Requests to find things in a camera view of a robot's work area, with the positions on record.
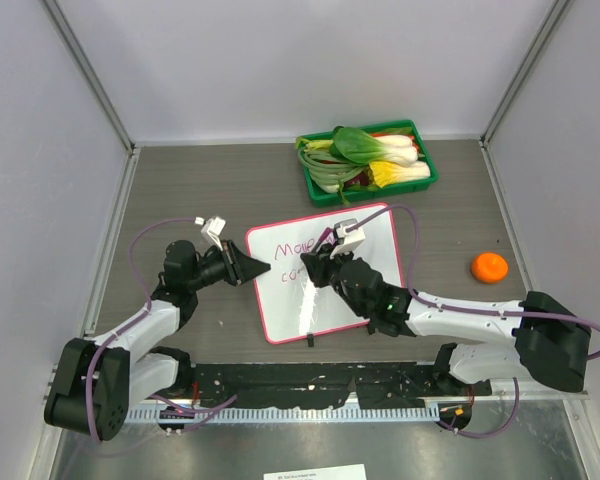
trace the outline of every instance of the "pink whiteboard frame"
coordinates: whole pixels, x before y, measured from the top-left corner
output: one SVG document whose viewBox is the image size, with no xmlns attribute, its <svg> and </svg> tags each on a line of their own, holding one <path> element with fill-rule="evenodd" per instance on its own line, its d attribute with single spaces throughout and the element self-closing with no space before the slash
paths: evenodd
<svg viewBox="0 0 600 480">
<path fill-rule="evenodd" d="M 252 227 L 249 229 L 249 231 L 245 234 L 244 236 L 244 242 L 247 245 L 247 252 L 249 253 L 249 256 L 251 256 L 251 247 L 249 246 L 249 235 L 251 234 L 251 232 L 255 231 L 255 230 L 261 230 L 264 228 L 270 228 L 270 227 L 277 227 L 279 225 L 286 225 L 288 223 L 295 223 L 295 222 L 300 222 L 303 220 L 311 220 L 313 218 L 320 218 L 320 217 L 328 217 L 329 215 L 334 215 L 336 213 L 342 213 L 342 212 L 355 212 L 357 210 L 361 210 L 363 208 L 369 208 L 369 207 L 378 207 L 378 206 L 382 206 L 382 207 L 387 207 L 388 205 L 386 203 L 372 203 L 369 205 L 362 205 L 360 207 L 353 207 L 353 208 L 347 208 L 344 210 L 338 210 L 336 212 L 329 212 L 329 213 L 319 213 L 317 215 L 310 215 L 308 217 L 301 217 L 301 218 L 295 218 L 293 220 L 286 220 L 283 222 L 276 222 L 276 223 L 269 223 L 267 225 L 261 225 L 259 227 Z M 396 226 L 395 223 L 393 221 L 393 211 L 389 210 L 389 218 L 391 221 L 391 232 L 393 234 L 393 244 L 395 246 L 396 249 L 396 258 L 398 259 L 398 271 L 400 274 L 400 286 L 404 287 L 405 283 L 404 283 L 404 274 L 403 274 L 403 270 L 402 270 L 402 258 L 400 257 L 400 246 L 398 245 L 398 237 L 396 235 Z M 298 337 L 293 337 L 293 338 L 288 338 L 286 340 L 280 340 L 280 341 L 275 341 L 275 340 L 271 340 L 269 338 L 269 335 L 267 333 L 267 325 L 264 321 L 264 312 L 262 311 L 262 304 L 260 303 L 260 292 L 258 291 L 258 284 L 257 282 L 253 282 L 253 286 L 256 289 L 256 298 L 258 299 L 258 310 L 260 311 L 260 320 L 262 322 L 262 329 L 264 330 L 264 337 L 267 339 L 267 342 L 271 343 L 272 345 L 280 345 L 283 343 L 290 343 L 290 342 L 297 342 L 298 340 L 304 340 L 307 338 L 306 335 L 300 335 Z M 324 330 L 321 332 L 317 332 L 314 334 L 314 336 L 320 336 L 320 335 L 327 335 L 329 333 L 335 333 L 335 332 L 340 332 L 342 330 L 349 330 L 351 328 L 358 328 L 358 327 L 363 327 L 365 325 L 367 325 L 369 323 L 369 320 L 363 320 L 360 323 L 355 323 L 352 325 L 347 325 L 346 327 L 338 327 L 338 328 L 332 328 L 329 330 Z"/>
</svg>

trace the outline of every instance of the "orange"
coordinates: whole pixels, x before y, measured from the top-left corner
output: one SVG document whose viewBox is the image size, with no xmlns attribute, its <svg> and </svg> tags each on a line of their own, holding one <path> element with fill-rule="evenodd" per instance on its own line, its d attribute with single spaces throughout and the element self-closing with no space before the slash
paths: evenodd
<svg viewBox="0 0 600 480">
<path fill-rule="evenodd" d="M 498 283 L 509 273 L 509 264 L 497 253 L 485 252 L 473 259 L 471 273 L 483 283 Z"/>
</svg>

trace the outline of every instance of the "paper label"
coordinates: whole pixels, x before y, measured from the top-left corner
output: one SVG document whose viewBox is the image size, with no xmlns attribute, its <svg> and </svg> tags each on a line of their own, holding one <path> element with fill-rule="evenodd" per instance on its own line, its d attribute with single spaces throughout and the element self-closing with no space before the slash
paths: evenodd
<svg viewBox="0 0 600 480">
<path fill-rule="evenodd" d="M 263 480 L 367 480 L 364 465 L 266 473 Z"/>
</svg>

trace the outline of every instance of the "green plastic tray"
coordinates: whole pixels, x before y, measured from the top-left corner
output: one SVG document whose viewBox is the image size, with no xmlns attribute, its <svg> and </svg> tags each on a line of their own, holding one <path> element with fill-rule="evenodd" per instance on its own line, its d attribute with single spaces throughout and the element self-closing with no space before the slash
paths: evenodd
<svg viewBox="0 0 600 480">
<path fill-rule="evenodd" d="M 419 192 L 426 190 L 433 183 L 438 181 L 438 170 L 431 160 L 431 155 L 427 150 L 427 146 L 424 144 L 418 133 L 416 125 L 411 120 L 398 120 L 395 122 L 378 123 L 376 125 L 367 125 L 360 127 L 367 133 L 381 132 L 387 128 L 396 127 L 411 127 L 411 134 L 415 135 L 416 142 L 420 146 L 420 151 L 424 153 L 423 161 L 427 162 L 429 169 L 431 170 L 431 176 L 429 178 L 423 178 L 422 180 L 414 180 L 412 182 L 395 183 L 388 185 L 384 188 L 380 188 L 375 192 L 366 191 L 352 191 L 344 192 L 345 198 L 350 202 L 359 202 L 361 200 L 370 200 L 372 198 L 388 197 L 389 195 L 399 195 L 401 193 Z M 331 138 L 332 132 L 313 133 L 311 135 L 302 135 L 304 138 L 309 140 L 327 140 Z M 311 201 L 316 207 L 329 207 L 331 205 L 339 205 L 342 203 L 342 198 L 338 193 L 327 193 L 322 190 L 309 175 L 309 170 L 304 167 L 304 176 L 307 180 L 307 187 L 309 187 L 309 196 Z"/>
</svg>

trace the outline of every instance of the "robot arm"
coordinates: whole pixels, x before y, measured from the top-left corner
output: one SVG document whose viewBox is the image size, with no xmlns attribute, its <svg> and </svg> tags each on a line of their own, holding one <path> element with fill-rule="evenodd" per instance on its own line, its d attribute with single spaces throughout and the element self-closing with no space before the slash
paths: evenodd
<svg viewBox="0 0 600 480">
<path fill-rule="evenodd" d="M 122 428 L 129 407 L 150 395 L 178 395 L 189 388 L 189 355 L 155 345 L 186 325 L 198 305 L 198 290 L 221 280 L 241 285 L 271 268 L 242 253 L 233 241 L 221 240 L 223 226 L 224 220 L 213 217 L 202 227 L 203 236 L 212 245 L 204 255 L 187 240 L 167 247 L 151 308 L 145 305 L 122 325 L 146 313 L 142 321 L 119 336 L 115 332 L 122 325 L 91 340 L 74 338 L 65 345 L 45 407 L 48 424 L 89 434 L 87 369 L 97 348 L 112 335 L 116 338 L 100 357 L 94 375 L 93 407 L 99 438 L 113 438 Z"/>
<path fill-rule="evenodd" d="M 573 315 L 549 295 L 529 292 L 524 301 L 503 303 L 452 300 L 424 292 L 414 299 L 406 288 L 386 283 L 353 250 L 364 234 L 346 227 L 334 229 L 335 243 L 317 245 L 301 259 L 310 280 L 318 288 L 331 286 L 359 317 L 369 319 L 369 333 L 379 331 L 397 337 L 445 335 L 483 345 L 443 345 L 436 360 L 440 374 L 473 384 L 490 378 L 531 376 L 536 381 L 565 392 L 580 392 L 591 331 L 556 320 L 523 318 L 524 312 Z M 466 310 L 493 311 L 493 315 Z"/>
</svg>

